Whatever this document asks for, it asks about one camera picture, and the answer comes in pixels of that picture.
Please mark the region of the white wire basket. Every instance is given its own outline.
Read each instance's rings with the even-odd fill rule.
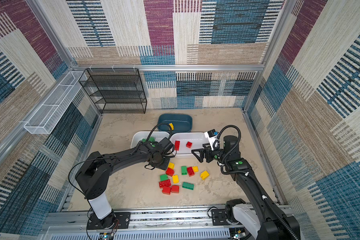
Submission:
[[[82,73],[81,71],[71,71],[64,77],[24,125],[30,134],[50,134],[52,132],[79,92],[81,88],[79,78],[82,78],[81,81],[86,80],[86,75]]]

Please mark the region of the blue plastic bin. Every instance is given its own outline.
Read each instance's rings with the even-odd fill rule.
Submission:
[[[172,123],[174,130],[172,134],[179,132],[190,132],[192,130],[192,117],[187,114],[164,113],[160,115],[157,123]],[[169,132],[167,125],[157,127],[159,131]]]

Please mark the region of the plastic bin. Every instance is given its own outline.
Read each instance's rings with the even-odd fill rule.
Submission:
[[[209,143],[203,132],[181,132],[173,134],[171,142],[175,144],[175,141],[180,141],[180,147],[177,151],[176,157],[195,157],[191,150],[203,148],[204,143]],[[192,143],[192,147],[187,147],[187,142]]]
[[[173,113],[164,113],[161,114],[158,118],[157,123],[172,123],[174,133],[179,132],[190,132],[192,130],[192,117],[187,114],[173,114]],[[157,127],[159,131],[169,132],[168,126],[160,125]]]
[[[143,140],[143,138],[147,139],[149,133],[150,131],[136,132],[132,138],[131,148],[134,148],[140,140]],[[164,137],[169,137],[169,133],[154,131],[151,137],[154,137],[156,142],[160,142]]]

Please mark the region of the beige floor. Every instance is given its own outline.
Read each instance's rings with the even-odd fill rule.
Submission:
[[[224,126],[233,124],[241,130],[241,156],[249,161],[257,178],[272,199],[275,200],[268,176],[260,161],[251,135],[239,108],[186,109],[186,110],[147,110],[145,114],[104,114],[91,151],[101,154],[119,152],[130,148],[133,135],[138,131],[150,131],[163,113],[189,114],[193,118],[192,132],[206,132],[211,129],[220,131]],[[235,129],[227,129],[225,135],[237,135]],[[244,192],[232,178],[222,175],[216,161],[199,163],[196,158],[173,158],[175,174],[180,183],[195,185],[194,190],[180,188],[179,194],[164,195],[158,187],[159,175],[163,170],[144,169],[144,163],[135,164],[116,172],[109,177],[106,195],[112,208],[158,207],[219,204],[227,200],[242,198],[248,201]],[[181,175],[181,166],[198,166],[194,176]],[[206,180],[200,173],[207,170]],[[89,204],[78,191],[73,194],[69,210],[87,210]]]

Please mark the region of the black wire shelf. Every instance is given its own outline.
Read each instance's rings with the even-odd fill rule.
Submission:
[[[100,113],[145,113],[147,98],[139,70],[133,68],[86,69],[81,86]]]

